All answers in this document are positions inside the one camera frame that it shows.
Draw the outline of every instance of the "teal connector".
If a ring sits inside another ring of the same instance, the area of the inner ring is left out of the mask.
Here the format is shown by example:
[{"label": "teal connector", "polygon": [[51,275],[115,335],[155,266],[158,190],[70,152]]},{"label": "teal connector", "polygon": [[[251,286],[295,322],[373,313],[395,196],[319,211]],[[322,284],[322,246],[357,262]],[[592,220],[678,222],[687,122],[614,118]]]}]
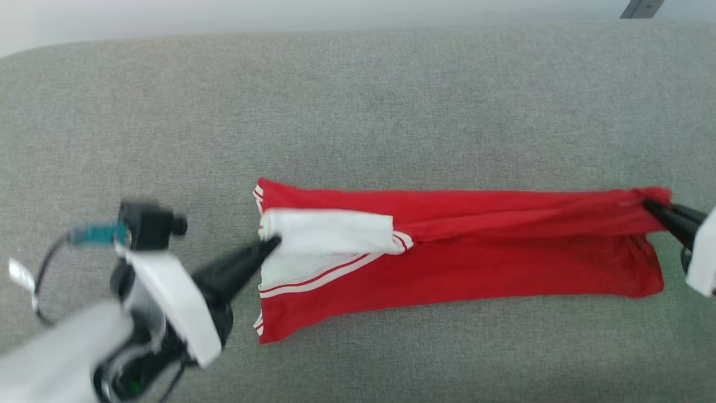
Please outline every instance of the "teal connector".
[{"label": "teal connector", "polygon": [[127,244],[127,226],[123,224],[97,224],[73,229],[69,234],[72,245],[113,245]]}]

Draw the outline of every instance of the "white background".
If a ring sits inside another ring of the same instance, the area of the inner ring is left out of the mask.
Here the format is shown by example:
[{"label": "white background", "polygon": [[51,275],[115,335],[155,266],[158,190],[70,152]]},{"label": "white background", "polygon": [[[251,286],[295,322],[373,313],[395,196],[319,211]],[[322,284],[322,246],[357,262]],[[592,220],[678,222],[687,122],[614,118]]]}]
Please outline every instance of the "white background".
[{"label": "white background", "polygon": [[[0,56],[64,42],[618,19],[628,0],[0,0]],[[716,0],[665,0],[658,19],[716,22]]]}]

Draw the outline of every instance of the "folded red shirt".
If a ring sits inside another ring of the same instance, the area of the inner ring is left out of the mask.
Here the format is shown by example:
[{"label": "folded red shirt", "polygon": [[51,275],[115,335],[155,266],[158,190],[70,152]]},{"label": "folded red shirt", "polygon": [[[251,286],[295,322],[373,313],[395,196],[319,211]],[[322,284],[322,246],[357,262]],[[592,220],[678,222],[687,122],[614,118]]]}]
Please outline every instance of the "folded red shirt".
[{"label": "folded red shirt", "polygon": [[644,297],[664,288],[642,207],[671,191],[337,191],[259,179],[260,343],[329,316],[525,295]]}]

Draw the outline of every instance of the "red cloth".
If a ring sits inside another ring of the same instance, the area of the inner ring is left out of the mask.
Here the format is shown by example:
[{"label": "red cloth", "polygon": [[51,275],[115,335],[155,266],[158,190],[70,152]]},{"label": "red cloth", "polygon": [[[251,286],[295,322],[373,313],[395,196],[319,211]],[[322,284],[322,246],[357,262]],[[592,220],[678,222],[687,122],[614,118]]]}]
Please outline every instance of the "red cloth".
[{"label": "red cloth", "polygon": [[664,188],[590,192],[297,189],[260,179],[261,207],[393,216],[415,246],[315,290],[261,299],[260,343],[329,316],[518,295],[644,297],[664,289],[646,238],[664,227],[642,207]]}]

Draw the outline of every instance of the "gray cushion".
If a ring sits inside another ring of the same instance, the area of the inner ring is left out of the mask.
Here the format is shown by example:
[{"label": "gray cushion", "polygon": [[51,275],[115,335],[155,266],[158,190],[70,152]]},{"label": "gray cushion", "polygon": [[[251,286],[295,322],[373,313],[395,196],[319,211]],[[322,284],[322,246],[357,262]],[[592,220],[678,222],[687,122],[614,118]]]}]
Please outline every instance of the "gray cushion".
[{"label": "gray cushion", "polygon": [[[66,44],[0,60],[0,257],[37,267],[124,196],[186,213],[187,267],[255,237],[260,176],[345,189],[662,185],[716,202],[716,25],[619,21]],[[652,237],[666,290],[331,318],[227,351],[172,402],[712,402],[716,301]],[[50,315],[107,295],[107,250],[61,255]],[[0,278],[0,352],[41,331]]]}]

